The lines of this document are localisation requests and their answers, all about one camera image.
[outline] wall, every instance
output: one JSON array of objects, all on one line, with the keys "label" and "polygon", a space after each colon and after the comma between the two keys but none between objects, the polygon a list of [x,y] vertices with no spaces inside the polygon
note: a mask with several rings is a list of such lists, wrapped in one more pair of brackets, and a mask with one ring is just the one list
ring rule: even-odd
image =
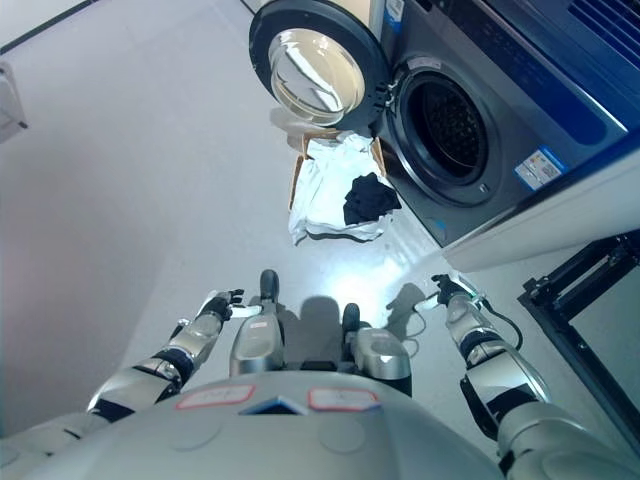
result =
[{"label": "wall", "polygon": [[80,3],[80,0],[2,0],[0,46]]}]

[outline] clothing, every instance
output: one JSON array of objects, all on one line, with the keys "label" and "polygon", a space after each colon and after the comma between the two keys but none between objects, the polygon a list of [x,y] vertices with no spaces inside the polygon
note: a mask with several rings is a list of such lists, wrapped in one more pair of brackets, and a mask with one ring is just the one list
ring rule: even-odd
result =
[{"label": "clothing", "polygon": [[353,180],[345,200],[343,211],[346,225],[378,220],[391,210],[402,208],[395,190],[380,183],[375,173]]}]

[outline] floor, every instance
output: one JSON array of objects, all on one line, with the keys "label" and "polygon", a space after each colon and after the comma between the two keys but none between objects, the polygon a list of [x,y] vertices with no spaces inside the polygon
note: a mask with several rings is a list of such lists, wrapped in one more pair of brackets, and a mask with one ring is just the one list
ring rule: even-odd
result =
[{"label": "floor", "polygon": [[[120,365],[157,351],[213,288],[281,278],[287,358],[323,355],[350,301],[413,354],[415,399],[495,455],[459,393],[444,311],[411,305],[449,266],[407,208],[374,242],[287,232],[300,125],[256,79],[238,0],[102,0],[4,56],[28,131],[0,149],[3,427],[82,409]],[[471,278],[518,319],[523,352],[557,402],[606,442],[623,440],[515,298],[572,252]],[[192,381],[227,375],[228,324]]]}]

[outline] sticker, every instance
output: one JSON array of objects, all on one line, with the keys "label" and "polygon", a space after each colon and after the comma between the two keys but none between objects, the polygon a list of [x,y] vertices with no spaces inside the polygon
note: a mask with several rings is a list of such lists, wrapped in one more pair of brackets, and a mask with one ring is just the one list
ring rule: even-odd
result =
[{"label": "sticker", "polygon": [[255,385],[227,385],[209,388],[188,395],[176,405],[176,409],[185,410],[242,403],[251,398],[255,389]]},{"label": "sticker", "polygon": [[369,390],[355,388],[312,388],[309,406],[314,410],[362,412],[379,407],[378,397]]},{"label": "sticker", "polygon": [[395,33],[400,33],[404,0],[387,0],[384,9],[384,20]]},{"label": "sticker", "polygon": [[416,68],[433,68],[434,70],[440,70],[442,68],[442,62],[432,57],[416,57],[407,61],[407,67],[409,67],[409,70],[415,70]]},{"label": "sticker", "polygon": [[538,190],[560,177],[566,170],[567,167],[551,153],[551,150],[544,146],[533,152],[529,158],[514,169],[516,175],[531,190]]}]

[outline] washing machine door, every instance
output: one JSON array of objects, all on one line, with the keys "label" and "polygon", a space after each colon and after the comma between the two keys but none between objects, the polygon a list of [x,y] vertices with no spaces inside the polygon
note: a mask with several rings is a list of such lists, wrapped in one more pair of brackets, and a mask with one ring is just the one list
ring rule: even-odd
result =
[{"label": "washing machine door", "polygon": [[249,54],[264,87],[303,120],[366,127],[385,108],[391,70],[365,24],[327,0],[274,0],[255,15]]}]

